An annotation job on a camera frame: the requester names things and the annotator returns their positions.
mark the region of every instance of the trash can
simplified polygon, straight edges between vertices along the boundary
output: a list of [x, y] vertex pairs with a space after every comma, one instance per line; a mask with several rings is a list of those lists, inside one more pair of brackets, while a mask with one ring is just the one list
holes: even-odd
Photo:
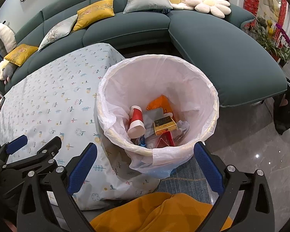
[[[169, 99], [178, 119], [188, 121], [188, 132], [176, 147], [134, 145], [127, 135], [131, 106], [146, 110], [161, 95]], [[214, 133], [219, 116], [211, 81], [194, 65], [170, 55], [142, 55], [110, 67], [99, 84], [96, 105], [104, 135], [126, 151], [130, 168], [159, 179], [192, 157], [194, 144]]]

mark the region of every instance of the gray pillow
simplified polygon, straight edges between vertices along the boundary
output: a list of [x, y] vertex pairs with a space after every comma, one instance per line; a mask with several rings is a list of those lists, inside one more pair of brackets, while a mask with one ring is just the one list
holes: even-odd
[[124, 14], [134, 11], [146, 11], [151, 9], [172, 9], [169, 0], [128, 0]]
[[77, 21], [77, 15], [74, 15], [57, 23], [54, 27], [50, 29], [50, 31], [43, 38], [38, 51], [41, 51], [47, 45], [70, 34], [76, 21]]

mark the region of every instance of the gray rug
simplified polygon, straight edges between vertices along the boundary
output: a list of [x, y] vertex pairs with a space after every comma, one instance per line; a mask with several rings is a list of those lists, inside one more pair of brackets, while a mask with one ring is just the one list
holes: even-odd
[[200, 202], [210, 203], [205, 176], [194, 156], [170, 177], [161, 180], [155, 192], [185, 193]]

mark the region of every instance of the red paper cup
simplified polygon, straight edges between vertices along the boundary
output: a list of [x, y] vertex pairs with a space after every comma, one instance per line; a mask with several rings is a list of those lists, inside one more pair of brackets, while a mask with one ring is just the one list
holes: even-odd
[[142, 109], [134, 105], [130, 111], [130, 127], [127, 131], [129, 138], [139, 138], [145, 134]]

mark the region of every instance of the yellow pillow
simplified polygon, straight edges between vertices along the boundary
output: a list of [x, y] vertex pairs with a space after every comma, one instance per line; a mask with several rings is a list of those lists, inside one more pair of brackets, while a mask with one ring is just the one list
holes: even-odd
[[108, 17], [113, 17], [113, 0], [95, 2], [77, 12], [78, 18], [73, 32], [87, 27], [88, 25]]
[[12, 50], [9, 54], [7, 54], [4, 58], [17, 66], [22, 66], [22, 64], [26, 62], [26, 60], [37, 50], [38, 47], [21, 44]]

